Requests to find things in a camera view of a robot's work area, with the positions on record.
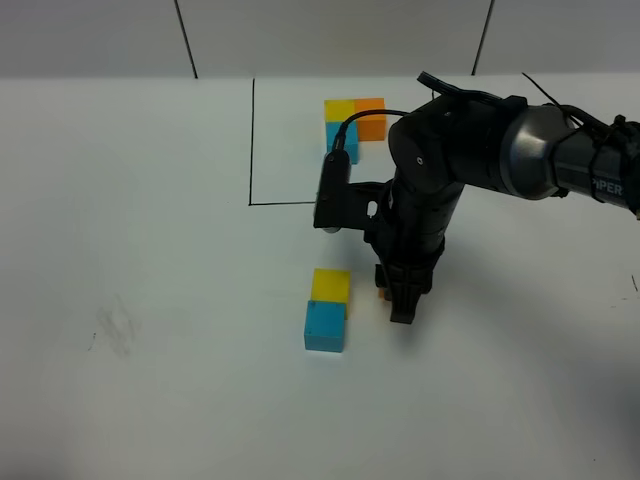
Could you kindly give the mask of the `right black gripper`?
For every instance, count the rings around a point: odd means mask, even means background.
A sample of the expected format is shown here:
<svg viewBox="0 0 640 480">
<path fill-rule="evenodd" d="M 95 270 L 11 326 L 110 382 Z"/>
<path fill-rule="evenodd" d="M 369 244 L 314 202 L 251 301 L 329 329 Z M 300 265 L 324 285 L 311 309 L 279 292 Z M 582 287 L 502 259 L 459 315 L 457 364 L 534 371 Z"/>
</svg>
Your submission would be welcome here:
<svg viewBox="0 0 640 480">
<path fill-rule="evenodd" d="M 389 289 L 392 295 L 391 322 L 412 324 L 421 297 L 431 291 L 433 271 L 461 193 L 460 183 L 422 193 L 403 179 L 392 180 L 384 193 L 386 226 L 367 234 L 365 241 L 380 258 L 376 286 Z"/>
</svg>

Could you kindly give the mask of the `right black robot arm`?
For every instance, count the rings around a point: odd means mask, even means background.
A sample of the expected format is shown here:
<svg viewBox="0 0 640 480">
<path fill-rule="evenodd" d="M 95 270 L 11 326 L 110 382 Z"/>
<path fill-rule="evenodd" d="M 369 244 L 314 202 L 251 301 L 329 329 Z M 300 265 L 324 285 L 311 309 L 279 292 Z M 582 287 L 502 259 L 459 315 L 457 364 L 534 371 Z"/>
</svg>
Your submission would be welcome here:
<svg viewBox="0 0 640 480">
<path fill-rule="evenodd" d="M 411 323 L 432 287 L 445 232 L 466 186 L 542 200 L 569 193 L 639 209 L 639 126 L 605 124 L 584 110 L 462 89 L 422 73 L 434 92 L 388 134 L 395 174 L 383 188 L 376 283 L 391 320 Z"/>
</svg>

